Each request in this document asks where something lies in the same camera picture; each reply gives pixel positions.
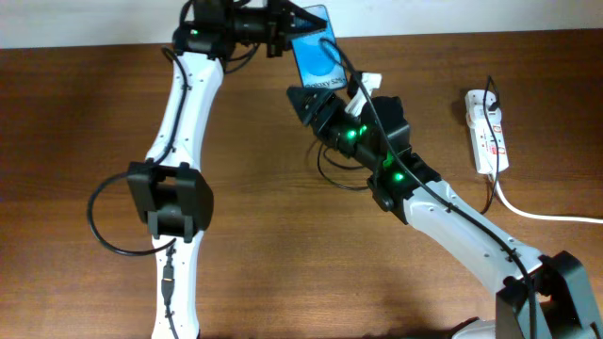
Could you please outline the blue Galaxy smartphone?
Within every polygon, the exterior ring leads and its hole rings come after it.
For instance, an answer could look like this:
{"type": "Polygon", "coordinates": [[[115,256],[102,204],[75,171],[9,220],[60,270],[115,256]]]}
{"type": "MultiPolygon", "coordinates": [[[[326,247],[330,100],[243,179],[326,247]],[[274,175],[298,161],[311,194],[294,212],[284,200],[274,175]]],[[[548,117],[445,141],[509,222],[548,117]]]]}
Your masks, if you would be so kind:
{"type": "Polygon", "coordinates": [[[324,5],[305,10],[325,20],[326,29],[292,41],[301,84],[306,88],[342,89],[347,86],[347,77],[340,65],[341,58],[331,44],[320,41],[325,39],[336,44],[328,10],[324,5]]]}

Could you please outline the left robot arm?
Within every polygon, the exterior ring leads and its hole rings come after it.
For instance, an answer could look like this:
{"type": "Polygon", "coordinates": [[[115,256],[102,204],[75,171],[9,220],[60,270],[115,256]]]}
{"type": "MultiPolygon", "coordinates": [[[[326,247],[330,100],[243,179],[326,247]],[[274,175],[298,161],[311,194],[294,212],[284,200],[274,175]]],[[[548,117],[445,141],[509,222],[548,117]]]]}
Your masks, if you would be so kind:
{"type": "Polygon", "coordinates": [[[214,99],[241,44],[279,57],[292,41],[327,28],[325,19],[290,1],[187,1],[165,53],[171,92],[155,141],[128,168],[127,184],[152,237],[157,271],[154,338],[197,338],[197,261],[214,211],[202,176],[202,147],[214,99]]]}

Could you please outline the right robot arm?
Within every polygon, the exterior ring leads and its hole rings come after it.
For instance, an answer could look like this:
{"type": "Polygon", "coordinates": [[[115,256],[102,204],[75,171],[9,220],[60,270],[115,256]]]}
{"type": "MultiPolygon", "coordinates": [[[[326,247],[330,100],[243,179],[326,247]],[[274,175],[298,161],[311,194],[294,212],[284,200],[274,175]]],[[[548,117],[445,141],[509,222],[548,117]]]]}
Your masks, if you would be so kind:
{"type": "Polygon", "coordinates": [[[290,87],[301,123],[324,145],[370,170],[374,201],[426,234],[496,299],[496,316],[476,319],[457,338],[599,338],[602,317],[581,262],[542,254],[505,233],[461,198],[417,153],[397,97],[376,97],[359,117],[329,89],[290,87]]]}

